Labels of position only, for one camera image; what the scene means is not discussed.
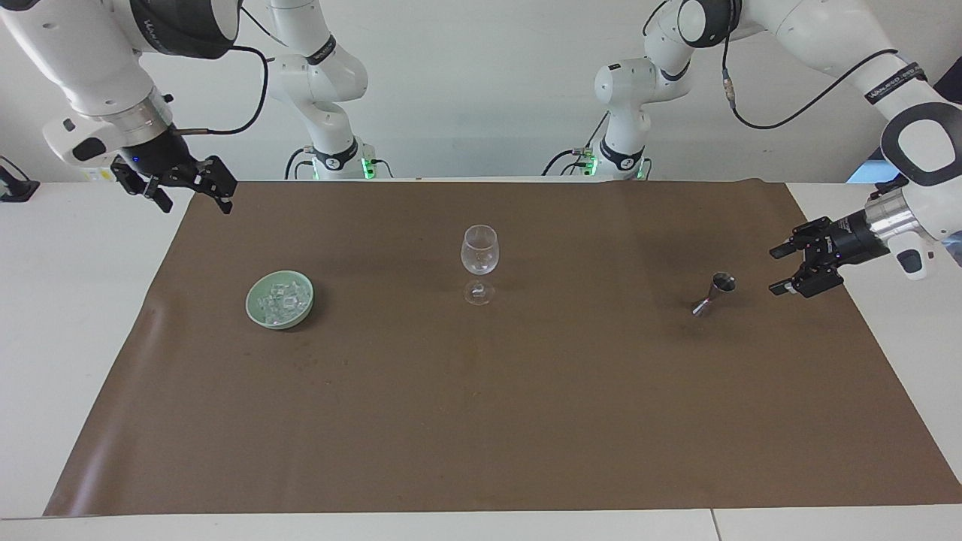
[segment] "white table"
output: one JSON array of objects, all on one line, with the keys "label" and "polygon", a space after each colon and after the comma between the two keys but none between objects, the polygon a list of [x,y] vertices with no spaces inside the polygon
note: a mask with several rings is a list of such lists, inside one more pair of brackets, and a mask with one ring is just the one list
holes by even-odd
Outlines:
[{"label": "white table", "polygon": [[[809,218],[848,214],[871,190],[811,184],[791,189]],[[0,516],[37,517],[46,506],[186,210],[190,195],[172,196],[176,206],[169,216],[109,184],[46,184],[28,204],[0,206],[0,278],[6,285],[0,296]],[[910,283],[884,258],[846,267],[843,275],[959,476],[962,269],[946,256],[938,270],[928,281]],[[962,539],[962,505],[42,519],[0,522],[0,539],[708,541],[718,538],[716,522],[724,541]]]}]

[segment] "green led light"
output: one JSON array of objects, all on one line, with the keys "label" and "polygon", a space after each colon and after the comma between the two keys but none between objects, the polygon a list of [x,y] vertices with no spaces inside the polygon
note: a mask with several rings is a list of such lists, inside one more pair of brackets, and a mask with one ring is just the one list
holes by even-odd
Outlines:
[{"label": "green led light", "polygon": [[598,158],[591,150],[586,150],[584,154],[578,156],[578,160],[585,164],[585,166],[581,168],[581,174],[585,176],[595,176],[598,170]]},{"label": "green led light", "polygon": [[377,171],[374,169],[374,164],[370,162],[367,158],[361,159],[361,165],[364,167],[364,177],[370,180],[377,176]]},{"label": "green led light", "polygon": [[[642,159],[642,164],[638,167],[638,178],[641,180],[647,180],[648,176],[651,175],[651,160],[648,158]],[[645,164],[648,164],[648,169],[645,170]]]}]

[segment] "glass base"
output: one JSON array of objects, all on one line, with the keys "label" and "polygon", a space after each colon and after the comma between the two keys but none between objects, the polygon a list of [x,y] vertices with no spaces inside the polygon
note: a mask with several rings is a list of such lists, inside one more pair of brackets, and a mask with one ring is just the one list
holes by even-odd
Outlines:
[{"label": "glass base", "polygon": [[481,280],[471,280],[465,286],[465,300],[475,306],[488,304],[493,296],[494,286]]}]

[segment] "cable connector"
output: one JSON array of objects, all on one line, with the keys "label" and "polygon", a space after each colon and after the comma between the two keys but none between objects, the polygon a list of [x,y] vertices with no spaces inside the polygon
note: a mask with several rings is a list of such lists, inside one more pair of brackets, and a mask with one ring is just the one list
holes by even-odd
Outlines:
[{"label": "cable connector", "polygon": [[542,171],[541,176],[547,176],[548,172],[551,171],[551,168],[558,163],[558,160],[561,160],[565,156],[577,156],[579,150],[581,149],[572,148],[571,150],[565,150],[563,152],[559,152],[557,156],[555,156],[554,158],[551,158],[551,161],[547,163],[547,166],[544,167],[544,171]]},{"label": "cable connector", "polygon": [[728,68],[724,68],[721,71],[721,84],[724,86],[724,97],[728,99],[728,106],[731,107],[732,111],[735,110],[735,83],[731,80],[731,76],[728,75]]}]

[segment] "blue object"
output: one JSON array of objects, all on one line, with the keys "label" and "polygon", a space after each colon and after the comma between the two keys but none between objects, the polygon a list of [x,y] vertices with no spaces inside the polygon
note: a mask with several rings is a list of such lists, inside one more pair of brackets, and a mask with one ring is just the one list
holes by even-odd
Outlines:
[{"label": "blue object", "polygon": [[948,237],[942,244],[946,247],[946,250],[955,258],[955,263],[962,267],[962,231]]},{"label": "blue object", "polygon": [[869,160],[849,178],[848,184],[878,184],[899,175],[899,170],[885,160]]}]

